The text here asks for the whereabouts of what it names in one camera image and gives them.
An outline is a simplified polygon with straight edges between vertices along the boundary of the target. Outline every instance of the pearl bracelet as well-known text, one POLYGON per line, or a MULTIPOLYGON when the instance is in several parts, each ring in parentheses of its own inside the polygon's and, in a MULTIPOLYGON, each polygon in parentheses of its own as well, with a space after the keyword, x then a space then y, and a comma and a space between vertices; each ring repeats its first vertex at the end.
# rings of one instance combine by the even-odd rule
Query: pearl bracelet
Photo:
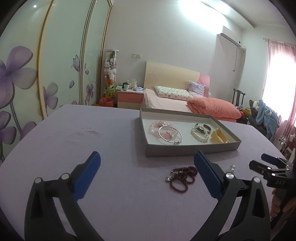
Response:
POLYGON ((197 126, 193 127, 191 129, 191 134, 200 142, 207 142, 209 139, 208 131, 206 130, 205 127, 203 127, 201 125, 197 125, 197 126), (204 133, 205 137, 201 137, 197 134, 197 131, 200 131, 200 130, 204 133))

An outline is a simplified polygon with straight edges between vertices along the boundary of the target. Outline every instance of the blue clothing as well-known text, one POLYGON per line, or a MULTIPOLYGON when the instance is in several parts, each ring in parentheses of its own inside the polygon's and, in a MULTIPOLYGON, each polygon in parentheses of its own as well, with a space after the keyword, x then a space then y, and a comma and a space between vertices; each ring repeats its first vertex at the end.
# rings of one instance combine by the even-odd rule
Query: blue clothing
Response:
POLYGON ((133 88, 133 90, 134 90, 134 91, 143 91, 144 88, 138 86, 138 87, 133 88))
POLYGON ((259 110, 256 117, 256 124, 261 125, 262 122, 267 130, 266 138, 271 142, 274 139, 274 135, 276 133, 276 129, 279 128, 279 119, 277 114, 268 106, 265 105, 263 100, 259 100, 259 110))

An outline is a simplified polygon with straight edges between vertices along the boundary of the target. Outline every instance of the window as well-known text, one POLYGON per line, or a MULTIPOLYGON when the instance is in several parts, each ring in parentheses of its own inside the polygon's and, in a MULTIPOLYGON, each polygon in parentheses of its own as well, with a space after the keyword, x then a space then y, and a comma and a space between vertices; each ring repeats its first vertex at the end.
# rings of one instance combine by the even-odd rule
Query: window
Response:
POLYGON ((263 93, 264 103, 288 120, 296 89, 296 63, 284 53, 271 56, 263 93))

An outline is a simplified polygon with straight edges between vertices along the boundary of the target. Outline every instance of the blue gripper pad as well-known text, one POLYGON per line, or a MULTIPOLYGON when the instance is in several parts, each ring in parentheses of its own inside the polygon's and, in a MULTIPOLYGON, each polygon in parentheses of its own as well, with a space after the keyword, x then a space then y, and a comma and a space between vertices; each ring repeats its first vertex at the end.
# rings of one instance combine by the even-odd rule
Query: blue gripper pad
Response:
POLYGON ((194 165, 207 186, 211 196, 220 201, 223 197, 223 193, 221 191, 221 181, 201 155, 200 151, 196 152, 194 155, 194 165))
POLYGON ((80 176, 76 179, 76 182, 73 185, 73 199, 75 201, 84 197, 92 180, 94 179, 94 176, 100 168, 100 165, 101 156, 98 152, 94 151, 86 161, 84 170, 81 172, 80 176))
POLYGON ((261 160, 265 161, 265 162, 268 162, 272 165, 277 165, 279 163, 279 160, 276 158, 276 157, 273 157, 273 156, 270 156, 270 155, 267 155, 265 153, 263 153, 261 155, 261 160))

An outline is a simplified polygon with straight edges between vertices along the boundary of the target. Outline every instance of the silver bangle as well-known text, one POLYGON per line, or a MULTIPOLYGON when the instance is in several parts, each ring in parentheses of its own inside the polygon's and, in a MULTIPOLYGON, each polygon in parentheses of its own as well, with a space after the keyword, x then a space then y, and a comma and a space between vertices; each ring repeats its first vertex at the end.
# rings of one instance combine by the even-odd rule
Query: silver bangle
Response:
POLYGON ((167 127, 170 127, 170 128, 175 129, 177 132, 180 133, 180 135, 181 135, 181 140, 180 140, 180 141, 169 141, 169 140, 163 138, 163 136, 160 134, 160 129, 163 128, 163 127, 166 127, 166 126, 167 126, 167 125, 163 125, 163 126, 161 126, 161 127, 158 129, 158 134, 160 135, 160 137, 161 137, 162 139, 164 139, 165 141, 167 141, 167 142, 174 143, 174 144, 179 144, 179 143, 183 140, 183 136, 182 136, 181 132, 180 132, 177 128, 175 128, 175 127, 173 127, 173 126, 167 126, 167 127))

